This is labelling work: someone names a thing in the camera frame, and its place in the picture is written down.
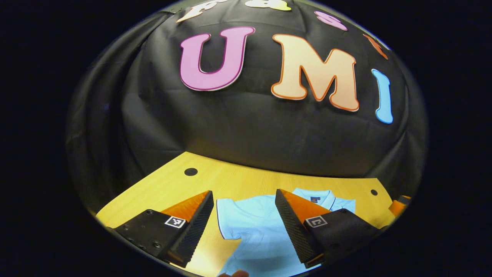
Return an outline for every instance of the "letter u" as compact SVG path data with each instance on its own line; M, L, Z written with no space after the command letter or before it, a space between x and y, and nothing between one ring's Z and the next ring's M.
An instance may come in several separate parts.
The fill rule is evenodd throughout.
M243 69L246 37L255 32L253 27L234 27L220 32L225 37L224 60L222 67L215 72L200 69L203 44L210 34L192 36L181 43L180 75L185 86L197 91L215 91L231 85Z

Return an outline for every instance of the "fisheye lens view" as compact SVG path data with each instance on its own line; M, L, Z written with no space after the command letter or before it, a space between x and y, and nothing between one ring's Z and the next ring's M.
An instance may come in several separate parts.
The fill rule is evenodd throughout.
M129 249L183 276L307 276L411 208L427 112L373 33L309 0L184 0L133 24L81 76L65 144Z

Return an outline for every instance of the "hand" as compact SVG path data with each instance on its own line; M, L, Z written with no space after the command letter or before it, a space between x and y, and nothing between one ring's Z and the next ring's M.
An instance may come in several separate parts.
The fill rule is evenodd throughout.
M238 270L234 274L232 274L232 276L227 275L226 273L222 273L218 277L249 277L249 273L244 270Z

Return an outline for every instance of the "wooden table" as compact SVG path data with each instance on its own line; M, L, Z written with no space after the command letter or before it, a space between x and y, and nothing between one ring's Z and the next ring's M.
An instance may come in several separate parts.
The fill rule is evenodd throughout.
M188 168L195 168L198 173L187 176L184 172ZM278 188L290 192L295 188L331 190L336 197L355 199L355 214L376 228L388 225L395 219L388 210L392 199L376 178L327 178L279 173L188 152L128 188L101 209L96 217L105 226L116 228L146 209L164 210L206 190L212 190L214 200L229 198L238 201L258 195L273 195ZM377 195L373 195L371 190L377 191ZM216 277L240 242L222 238L214 207L195 253L184 270Z

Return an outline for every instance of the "finger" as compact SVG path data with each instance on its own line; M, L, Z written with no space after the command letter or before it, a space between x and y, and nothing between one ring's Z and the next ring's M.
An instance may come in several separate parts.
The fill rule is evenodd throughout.
M244 270L238 270L231 277L249 277L249 273Z

